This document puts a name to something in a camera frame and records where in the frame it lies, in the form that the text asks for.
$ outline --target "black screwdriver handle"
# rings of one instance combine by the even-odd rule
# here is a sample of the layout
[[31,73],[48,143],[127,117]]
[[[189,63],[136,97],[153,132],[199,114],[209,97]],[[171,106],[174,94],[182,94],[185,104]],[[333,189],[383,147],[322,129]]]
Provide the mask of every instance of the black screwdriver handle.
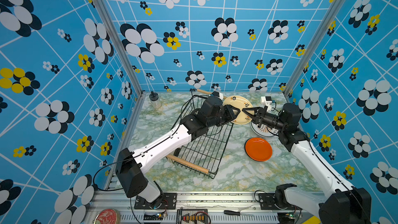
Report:
[[227,215],[240,215],[240,212],[235,212],[235,211],[231,211],[231,210],[224,210],[224,214],[227,214]]

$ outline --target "screwdriver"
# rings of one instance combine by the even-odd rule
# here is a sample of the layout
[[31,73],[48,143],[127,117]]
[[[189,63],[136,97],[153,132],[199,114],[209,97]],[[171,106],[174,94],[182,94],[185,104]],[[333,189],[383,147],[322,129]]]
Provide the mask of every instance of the screwdriver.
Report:
[[235,211],[231,211],[231,210],[224,210],[224,214],[227,215],[248,215],[248,216],[254,216],[252,214],[241,214],[240,212],[235,212]]

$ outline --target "black mounting plate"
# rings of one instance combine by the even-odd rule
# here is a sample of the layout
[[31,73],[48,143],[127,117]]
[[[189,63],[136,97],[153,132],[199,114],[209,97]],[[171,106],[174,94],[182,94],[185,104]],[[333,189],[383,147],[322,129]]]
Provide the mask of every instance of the black mounting plate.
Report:
[[[164,194],[164,199],[167,200],[169,205],[167,206],[167,210],[169,209],[176,209],[176,202],[177,202],[177,193],[163,193]],[[140,197],[137,196],[134,204],[134,209],[152,209],[149,207],[148,202]],[[165,209],[165,203],[162,202],[161,206],[157,209]]]
[[[280,210],[275,206],[275,201],[274,201],[274,195],[275,193],[258,193],[259,201],[260,201],[260,206],[261,210]],[[286,209],[286,212],[292,212],[295,210],[294,205],[289,205]]]

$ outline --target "metal wire grid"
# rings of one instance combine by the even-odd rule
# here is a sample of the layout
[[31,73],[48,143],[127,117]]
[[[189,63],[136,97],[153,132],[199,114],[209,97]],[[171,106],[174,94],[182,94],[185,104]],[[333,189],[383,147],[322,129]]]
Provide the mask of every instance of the metal wire grid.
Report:
[[[182,109],[181,119],[190,114],[193,110],[202,107],[204,100],[206,100],[206,97],[203,96],[191,99],[185,108]],[[218,172],[218,167],[231,135],[233,125],[233,123],[229,122],[221,127],[210,127],[205,135],[176,149],[174,152],[176,157],[180,157],[193,164],[209,169],[209,174],[197,171],[179,162],[173,161],[173,163],[178,163],[181,167],[199,172],[204,176],[214,179]]]

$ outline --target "yellow plate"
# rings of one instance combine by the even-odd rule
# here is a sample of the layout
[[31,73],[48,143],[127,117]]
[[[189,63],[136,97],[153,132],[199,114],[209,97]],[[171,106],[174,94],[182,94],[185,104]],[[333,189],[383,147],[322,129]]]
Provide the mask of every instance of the yellow plate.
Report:
[[246,98],[239,96],[239,95],[232,95],[226,98],[222,104],[223,106],[225,105],[231,105],[233,107],[239,108],[240,113],[238,114],[238,117],[232,121],[234,124],[247,124],[251,122],[251,117],[247,116],[246,113],[242,112],[242,108],[249,108],[253,107],[253,105],[248,101]]

